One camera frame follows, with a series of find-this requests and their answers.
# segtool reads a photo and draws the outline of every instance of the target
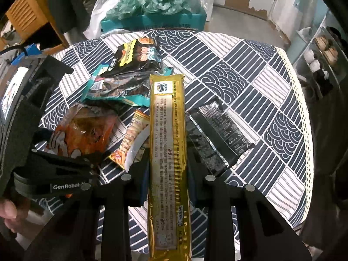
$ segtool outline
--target tiled floor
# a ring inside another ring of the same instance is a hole
[[[214,6],[206,28],[210,32],[265,42],[284,49],[285,43],[280,33],[272,29],[267,21],[241,12]]]

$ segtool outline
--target navy and white tablecloth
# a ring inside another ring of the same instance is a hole
[[[235,186],[255,185],[293,227],[307,216],[313,184],[313,146],[309,115],[296,74],[282,49],[218,33],[190,30],[150,30],[111,35],[75,44],[55,58],[74,69],[65,75],[49,100],[40,126],[54,129],[67,109],[79,101],[90,75],[108,63],[122,43],[148,36],[160,45],[163,63],[185,75],[186,110],[217,95],[255,148],[223,174]],[[135,107],[119,112],[106,155],[118,148]],[[37,146],[44,149],[45,144]],[[123,171],[106,159],[101,183]],[[58,198],[42,199],[51,212],[62,205]],[[237,217],[235,250],[239,251]],[[207,233],[207,209],[191,208],[192,256],[202,257]],[[97,239],[102,239],[103,209]],[[129,209],[131,249],[148,253],[147,203]]]

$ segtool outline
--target orange snack bag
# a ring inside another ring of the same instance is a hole
[[[76,103],[56,127],[46,149],[71,158],[103,153],[116,118],[112,110]]]

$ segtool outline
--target black packaging with barcode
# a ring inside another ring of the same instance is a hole
[[[220,176],[255,147],[224,112],[218,97],[186,114],[187,144],[193,145],[209,171]]]

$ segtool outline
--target white plastic bag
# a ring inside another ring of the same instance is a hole
[[[87,39],[95,39],[101,36],[102,26],[100,22],[106,17],[107,11],[116,7],[120,0],[97,0],[94,5],[88,28],[84,31]]]

